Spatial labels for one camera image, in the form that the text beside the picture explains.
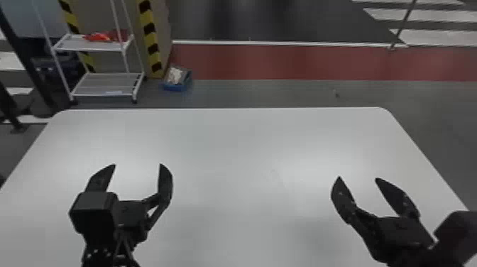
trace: metal frame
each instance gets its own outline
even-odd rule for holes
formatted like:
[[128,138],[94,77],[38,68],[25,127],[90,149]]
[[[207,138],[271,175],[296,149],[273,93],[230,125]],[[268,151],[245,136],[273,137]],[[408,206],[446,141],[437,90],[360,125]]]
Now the metal frame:
[[404,27],[406,26],[407,20],[409,19],[409,16],[411,16],[412,10],[414,10],[414,7],[416,6],[417,0],[412,0],[409,7],[407,8],[406,14],[404,15],[404,18],[402,18],[401,25],[399,26],[399,29],[397,30],[396,33],[396,39],[391,43],[389,50],[395,50],[396,45],[399,43],[399,36],[402,33],[402,30],[404,30]]
[[[94,45],[91,45],[90,47],[87,47],[87,45],[85,45],[84,47],[79,47],[79,48],[62,48],[62,45],[66,44],[72,38],[82,38],[82,35],[71,34],[71,32],[68,29],[68,27],[66,26],[66,24],[65,24],[65,28],[67,30],[67,33],[63,37],[61,37],[61,39],[55,45],[53,45],[51,43],[50,36],[48,35],[48,31],[46,30],[45,24],[43,22],[43,19],[41,18],[41,14],[38,10],[38,7],[37,7],[35,1],[36,0],[31,1],[32,5],[33,5],[33,8],[35,9],[36,16],[38,17],[38,20],[40,21],[40,26],[42,28],[43,35],[45,36],[48,47],[50,48],[51,55],[53,56],[53,59],[55,61],[56,67],[57,67],[58,72],[60,74],[60,78],[62,80],[63,86],[65,87],[65,91],[66,91],[70,101],[75,102],[75,96],[81,96],[81,97],[123,97],[123,96],[131,96],[133,103],[136,103],[137,102],[137,94],[138,94],[139,88],[141,87],[142,81],[145,77],[145,73],[144,73],[143,61],[142,61],[142,58],[141,58],[141,54],[139,52],[138,43],[137,43],[137,40],[134,38],[134,34],[132,34],[133,26],[132,26],[132,23],[131,23],[131,18],[129,16],[129,12],[128,12],[128,9],[126,8],[126,3],[124,2],[124,0],[121,0],[122,8],[124,10],[124,14],[125,14],[125,17],[126,17],[126,22],[128,24],[129,32],[131,34],[128,37],[128,40],[123,40],[122,39],[121,28],[119,26],[119,20],[118,20],[118,15],[117,15],[117,12],[116,12],[116,4],[115,4],[115,1],[118,1],[118,0],[110,0],[111,12],[113,13],[114,25],[116,26],[116,32],[118,34],[119,42],[110,43],[109,48],[107,47],[108,44],[104,44],[104,43],[102,43],[101,45],[97,45],[97,46],[101,46],[101,47],[94,47]],[[127,50],[129,48],[131,42],[134,42],[134,46],[136,47],[136,54],[137,54],[138,59],[139,59],[139,65],[141,66],[141,72],[140,73],[131,73],[131,71],[130,71],[130,67],[129,67],[128,59],[126,57],[127,56],[126,53],[127,53]],[[86,67],[85,63],[82,61],[82,64],[83,64],[83,67],[84,67],[86,73],[83,75],[83,77],[76,84],[75,88],[71,89],[70,86],[68,85],[65,73],[63,72],[63,70],[61,68],[60,61],[57,58],[57,52],[59,52],[59,51],[75,51],[77,53],[77,55],[79,55],[79,52],[81,52],[81,51],[84,51],[84,52],[106,52],[106,51],[108,51],[108,52],[120,52],[121,56],[123,58],[125,72],[123,72],[123,73],[91,73],[88,70],[88,68]],[[130,74],[138,75],[138,76],[137,76],[137,78],[131,78]],[[103,86],[103,88],[113,88],[113,87],[118,88],[118,89],[131,88],[131,93],[123,93],[123,92],[119,93],[118,92],[118,93],[115,94],[114,91],[105,91],[106,93],[102,92],[102,91],[99,91],[97,94],[92,94],[92,93],[84,93],[83,94],[83,93],[80,92],[82,88],[88,88],[88,87],[83,87],[82,86],[85,81],[89,80],[89,78],[91,78],[91,77],[99,77],[99,76],[102,76],[102,75],[104,75],[105,77],[106,76],[111,76],[111,75],[124,75],[125,76],[124,79],[130,79],[130,81],[134,81],[134,84],[132,86],[120,86],[120,85],[117,85],[117,86],[114,86],[114,85]],[[96,87],[89,87],[89,88],[100,88],[100,87],[102,87],[102,86],[98,85]]]

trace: gray floor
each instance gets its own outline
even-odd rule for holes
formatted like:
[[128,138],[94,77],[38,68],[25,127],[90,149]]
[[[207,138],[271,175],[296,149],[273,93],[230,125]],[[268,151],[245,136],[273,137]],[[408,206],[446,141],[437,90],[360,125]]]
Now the gray floor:
[[[383,107],[467,207],[477,209],[475,88],[476,82],[197,80],[187,92],[166,92],[150,81],[140,91],[138,105],[126,98],[81,99],[75,108]],[[24,138],[0,131],[0,172],[11,172],[40,131],[33,127]]]

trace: shelf rack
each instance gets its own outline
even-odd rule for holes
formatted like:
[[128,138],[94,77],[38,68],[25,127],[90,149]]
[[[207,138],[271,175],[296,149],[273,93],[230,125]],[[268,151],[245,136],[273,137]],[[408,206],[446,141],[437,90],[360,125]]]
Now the shelf rack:
[[[84,35],[72,34],[69,28],[65,24],[67,33],[61,37],[61,39],[53,45],[50,40],[50,36],[46,30],[45,24],[41,17],[41,14],[38,10],[38,7],[35,3],[36,0],[32,0],[33,8],[35,9],[36,16],[40,22],[43,34],[45,35],[46,42],[50,47],[51,55],[55,61],[58,72],[60,74],[63,86],[65,91],[70,99],[72,104],[77,103],[75,97],[125,97],[130,96],[132,102],[137,103],[137,94],[141,88],[141,84],[144,81],[145,73],[143,69],[143,62],[141,59],[141,54],[139,53],[138,44],[134,38],[134,34],[130,34],[127,40],[122,40],[121,29],[119,26],[118,15],[116,12],[115,1],[118,0],[109,0],[111,4],[111,11],[113,13],[114,24],[116,26],[116,32],[118,35],[118,42],[90,42],[85,40]],[[126,8],[124,0],[121,0],[124,14],[126,16],[126,21],[128,23],[129,33],[133,32],[133,27],[131,24],[131,19]],[[139,64],[141,65],[141,72],[130,72],[129,64],[126,57],[126,53],[131,44],[134,44],[136,47],[136,53],[139,59]],[[75,88],[71,89],[66,80],[65,73],[61,68],[60,61],[58,60],[57,53],[59,52],[118,52],[121,53],[125,72],[122,73],[92,73],[88,70],[85,63],[83,63],[86,73],[76,84]]]

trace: black stand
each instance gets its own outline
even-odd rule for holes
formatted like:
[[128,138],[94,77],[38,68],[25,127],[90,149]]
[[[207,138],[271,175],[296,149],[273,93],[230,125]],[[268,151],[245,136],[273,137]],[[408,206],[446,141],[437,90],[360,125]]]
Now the black stand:
[[134,259],[128,233],[119,231],[117,245],[93,249],[86,247],[82,257],[82,267],[140,267]]
[[24,107],[17,105],[10,94],[6,91],[4,84],[0,82],[0,111],[11,122],[11,125],[13,126],[11,133],[22,134],[28,128],[17,119],[17,116],[23,112],[28,112],[30,104],[31,101]]
[[399,26],[399,29],[397,30],[396,33],[396,39],[394,40],[393,43],[391,43],[391,46],[389,47],[389,50],[395,50],[396,43],[399,43],[399,36],[402,33],[402,30],[404,30],[404,27],[406,26],[407,20],[409,19],[409,16],[411,15],[412,10],[416,6],[417,0],[412,0],[411,4],[407,8],[406,14],[404,15],[404,18],[401,21],[401,25]]
[[27,49],[24,48],[18,36],[15,34],[13,29],[10,27],[10,23],[5,17],[5,14],[0,6],[0,29],[4,33],[6,39],[10,42],[13,51],[18,56],[18,59],[21,61],[21,64],[25,67],[26,72],[31,78],[31,81],[35,85],[35,88],[40,93],[41,98],[49,108],[49,116],[53,116],[57,113],[58,107],[53,100],[51,93],[48,91],[48,88],[45,86],[45,83],[42,81],[40,75],[36,72],[33,63],[31,62],[31,56]]

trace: white floor marking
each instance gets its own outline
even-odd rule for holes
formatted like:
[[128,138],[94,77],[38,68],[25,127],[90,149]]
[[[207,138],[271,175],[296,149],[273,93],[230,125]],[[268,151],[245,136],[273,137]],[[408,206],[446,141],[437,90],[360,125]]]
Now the white floor marking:
[[25,70],[14,52],[0,52],[0,71]]
[[[353,0],[353,2],[371,2],[371,3],[410,3],[411,0]],[[417,0],[418,4],[454,4],[464,5],[457,0]]]
[[477,31],[403,30],[400,39],[408,45],[442,45],[477,47]]
[[8,87],[8,88],[6,88],[6,91],[7,91],[10,95],[14,95],[14,94],[30,94],[31,90],[33,90],[33,88],[28,88],[28,87]]
[[[23,115],[23,116],[19,116],[18,120],[22,124],[47,124],[48,122],[50,122],[51,118],[40,119],[33,115]],[[10,124],[10,121],[7,119],[3,122],[3,124]]]
[[[269,45],[269,46],[344,46],[344,47],[374,47],[386,48],[389,43],[341,43],[341,42],[272,42],[254,40],[173,40],[176,45]],[[404,44],[396,47],[406,48]]]
[[[405,9],[364,9],[377,20],[400,21],[405,15]],[[412,11],[409,21],[449,21],[449,22],[477,22],[477,11],[440,11],[422,10]]]

